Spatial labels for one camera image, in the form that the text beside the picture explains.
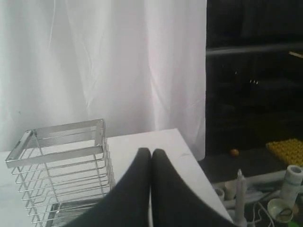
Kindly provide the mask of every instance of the wire rack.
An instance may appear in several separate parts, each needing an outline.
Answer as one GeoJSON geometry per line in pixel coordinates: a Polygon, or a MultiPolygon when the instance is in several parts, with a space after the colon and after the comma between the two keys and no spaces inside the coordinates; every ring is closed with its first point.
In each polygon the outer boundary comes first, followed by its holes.
{"type": "Polygon", "coordinates": [[[115,185],[103,120],[28,130],[6,159],[36,227],[61,227],[115,185]]]}

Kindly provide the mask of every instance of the curtain fold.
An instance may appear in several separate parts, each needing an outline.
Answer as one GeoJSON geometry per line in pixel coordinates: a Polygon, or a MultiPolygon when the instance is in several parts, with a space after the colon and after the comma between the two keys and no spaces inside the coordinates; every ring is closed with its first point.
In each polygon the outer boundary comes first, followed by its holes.
{"type": "Polygon", "coordinates": [[[206,1],[1,2],[0,150],[24,130],[105,118],[178,128],[205,155],[206,1]]]}

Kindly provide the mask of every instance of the white tabletop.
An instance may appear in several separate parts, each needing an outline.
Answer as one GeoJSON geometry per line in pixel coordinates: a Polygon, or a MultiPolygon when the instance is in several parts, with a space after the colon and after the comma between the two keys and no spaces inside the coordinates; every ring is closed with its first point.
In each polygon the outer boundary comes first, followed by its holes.
{"type": "MultiPolygon", "coordinates": [[[[127,171],[140,147],[164,149],[173,166],[191,188],[206,204],[231,221],[223,204],[214,192],[210,182],[195,160],[177,129],[154,131],[108,138],[115,180],[118,182],[127,171]]],[[[14,177],[4,160],[9,152],[0,152],[0,225],[6,227],[31,227],[30,218],[17,192],[14,177]]]]}

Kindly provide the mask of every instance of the small bowl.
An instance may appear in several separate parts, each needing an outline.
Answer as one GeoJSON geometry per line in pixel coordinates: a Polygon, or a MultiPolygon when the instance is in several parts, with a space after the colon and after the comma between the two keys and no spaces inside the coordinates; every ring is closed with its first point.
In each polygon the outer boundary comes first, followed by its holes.
{"type": "Polygon", "coordinates": [[[267,204],[267,210],[270,216],[272,217],[273,220],[279,223],[287,223],[291,221],[291,219],[293,218],[293,213],[291,211],[290,214],[287,216],[277,217],[277,215],[280,214],[281,211],[285,209],[291,210],[291,208],[287,205],[287,203],[283,199],[272,199],[267,204]]]}

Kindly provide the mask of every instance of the small orange object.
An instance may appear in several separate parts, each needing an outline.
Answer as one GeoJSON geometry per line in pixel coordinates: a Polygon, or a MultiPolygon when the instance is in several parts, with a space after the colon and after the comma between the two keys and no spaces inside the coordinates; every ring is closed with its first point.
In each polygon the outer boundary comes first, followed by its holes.
{"type": "Polygon", "coordinates": [[[239,156],[239,150],[238,149],[231,149],[231,156],[237,157],[239,156]]]}

